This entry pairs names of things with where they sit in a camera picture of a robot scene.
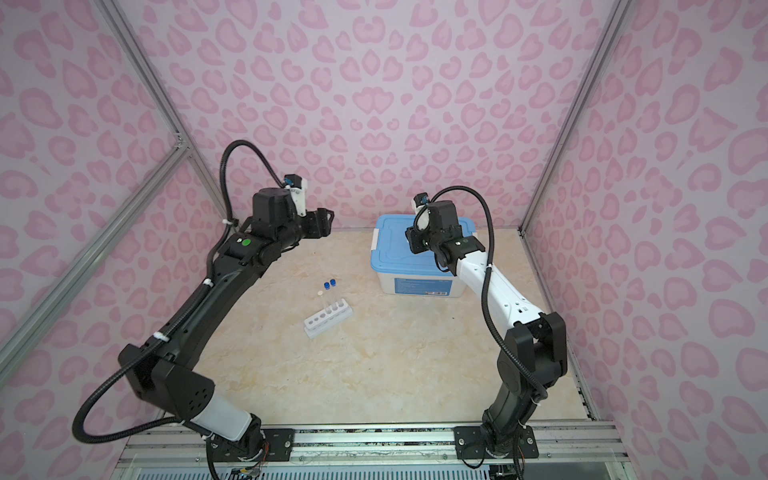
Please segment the white plastic storage bin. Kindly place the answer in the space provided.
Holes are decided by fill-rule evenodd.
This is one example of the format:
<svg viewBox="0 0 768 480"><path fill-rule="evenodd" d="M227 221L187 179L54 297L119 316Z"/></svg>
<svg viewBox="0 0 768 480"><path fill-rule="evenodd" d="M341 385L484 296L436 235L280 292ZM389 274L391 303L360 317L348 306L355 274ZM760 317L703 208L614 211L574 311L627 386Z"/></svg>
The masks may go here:
<svg viewBox="0 0 768 480"><path fill-rule="evenodd" d="M438 277L374 273L382 291L392 295L456 298L461 296L466 288L465 284L452 274L450 277Z"/></svg>

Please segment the blue plastic bin lid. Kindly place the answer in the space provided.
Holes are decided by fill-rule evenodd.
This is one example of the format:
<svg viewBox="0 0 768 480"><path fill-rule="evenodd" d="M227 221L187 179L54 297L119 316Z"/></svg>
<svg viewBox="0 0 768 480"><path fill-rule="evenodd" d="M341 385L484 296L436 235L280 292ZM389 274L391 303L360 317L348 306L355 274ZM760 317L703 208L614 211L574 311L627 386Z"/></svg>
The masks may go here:
<svg viewBox="0 0 768 480"><path fill-rule="evenodd" d="M414 214L385 214L378 218L372 239L372 269L380 274L450 277L435 265L434 254L414 254L405 232L413 224Z"/></svg>

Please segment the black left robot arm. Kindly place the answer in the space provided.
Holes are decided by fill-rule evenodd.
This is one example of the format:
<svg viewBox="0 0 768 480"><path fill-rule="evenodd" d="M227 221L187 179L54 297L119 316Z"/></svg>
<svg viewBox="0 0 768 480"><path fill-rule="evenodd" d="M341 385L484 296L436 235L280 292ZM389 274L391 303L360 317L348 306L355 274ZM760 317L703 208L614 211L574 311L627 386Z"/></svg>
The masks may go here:
<svg viewBox="0 0 768 480"><path fill-rule="evenodd" d="M230 459L262 455L260 419L228 401L215 382L196 372L205 346L240 297L286 251L303 239L330 235L333 211L305 214L286 189L265 188L253 197L253 211L213 251L207 276L181 309L143 345L119 354L136 397L210 441Z"/></svg>

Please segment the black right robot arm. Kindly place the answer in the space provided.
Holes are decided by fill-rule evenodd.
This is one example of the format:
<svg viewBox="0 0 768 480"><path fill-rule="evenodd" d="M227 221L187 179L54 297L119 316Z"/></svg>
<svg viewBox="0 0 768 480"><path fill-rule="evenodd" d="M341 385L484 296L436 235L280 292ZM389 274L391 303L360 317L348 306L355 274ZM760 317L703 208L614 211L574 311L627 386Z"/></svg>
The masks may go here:
<svg viewBox="0 0 768 480"><path fill-rule="evenodd" d="M422 193L414 197L413 207L413 224L405 231L411 252L432 253L439 269L478 296L484 323L500 349L502 386L482 416L483 448L494 457L518 460L528 420L568 371L565 322L527 300L497 269L492 224L483 243L464 232L453 202Z"/></svg>

